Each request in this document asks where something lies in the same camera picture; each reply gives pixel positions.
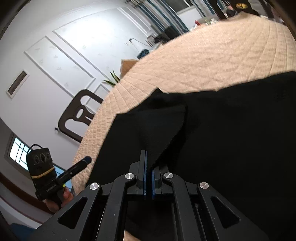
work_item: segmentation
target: green plant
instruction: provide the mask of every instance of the green plant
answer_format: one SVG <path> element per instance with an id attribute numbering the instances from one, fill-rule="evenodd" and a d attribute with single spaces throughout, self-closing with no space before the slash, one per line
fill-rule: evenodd
<path id="1" fill-rule="evenodd" d="M 111 85 L 112 87 L 114 87 L 119 81 L 120 79 L 116 76 L 116 74 L 114 73 L 114 70 L 113 70 L 113 73 L 110 72 L 110 74 L 112 75 L 113 79 L 115 80 L 115 83 L 114 82 L 111 82 L 109 80 L 104 80 L 105 82 L 107 82 L 109 85 Z"/>

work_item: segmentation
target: triangular cutout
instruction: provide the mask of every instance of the triangular cutout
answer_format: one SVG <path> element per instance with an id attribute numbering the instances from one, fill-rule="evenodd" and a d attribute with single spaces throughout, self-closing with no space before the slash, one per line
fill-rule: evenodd
<path id="1" fill-rule="evenodd" d="M 229 228 L 232 225 L 239 223 L 239 218 L 226 207 L 218 198 L 211 197 L 211 201 L 218 214 L 223 228 Z"/>
<path id="2" fill-rule="evenodd" d="M 64 225 L 70 229 L 74 229 L 80 218 L 82 210 L 87 202 L 87 198 L 81 198 L 74 206 L 65 212 L 57 221 L 59 224 Z"/>

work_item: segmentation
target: beige quilted bedspread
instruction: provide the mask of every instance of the beige quilted bedspread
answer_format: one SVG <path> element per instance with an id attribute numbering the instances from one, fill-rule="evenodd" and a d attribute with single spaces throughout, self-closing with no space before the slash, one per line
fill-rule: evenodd
<path id="1" fill-rule="evenodd" d="M 218 90 L 292 70 L 296 42 L 288 28 L 243 12 L 161 46 L 133 66 L 96 113 L 74 159 L 93 158 L 72 179 L 76 193 L 84 189 L 116 114 L 138 105 L 156 87 L 166 93 Z"/>

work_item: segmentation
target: silver screw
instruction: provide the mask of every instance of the silver screw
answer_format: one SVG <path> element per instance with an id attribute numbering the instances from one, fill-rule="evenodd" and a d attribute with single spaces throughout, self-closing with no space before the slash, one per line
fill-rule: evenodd
<path id="1" fill-rule="evenodd" d="M 127 174 L 125 175 L 125 177 L 126 177 L 126 179 L 133 179 L 133 178 L 135 177 L 135 175 L 132 174 L 132 173 L 127 173 Z"/>
<path id="2" fill-rule="evenodd" d="M 166 172 L 164 176 L 165 176 L 165 178 L 170 179 L 174 176 L 174 174 L 171 172 Z"/>
<path id="3" fill-rule="evenodd" d="M 99 184 L 98 183 L 92 183 L 91 185 L 89 185 L 89 188 L 91 190 L 97 190 L 99 188 Z"/>
<path id="4" fill-rule="evenodd" d="M 202 189 L 207 189 L 209 187 L 209 184 L 207 184 L 207 183 L 200 183 L 200 187 Z"/>

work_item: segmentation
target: yellow logo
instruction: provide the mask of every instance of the yellow logo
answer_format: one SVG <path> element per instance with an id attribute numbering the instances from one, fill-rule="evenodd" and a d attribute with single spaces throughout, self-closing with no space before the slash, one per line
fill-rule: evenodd
<path id="1" fill-rule="evenodd" d="M 244 4 L 244 3 L 237 3 L 235 6 L 237 8 L 239 8 L 239 9 L 246 9 L 246 8 L 248 8 L 248 6 L 246 4 Z"/>

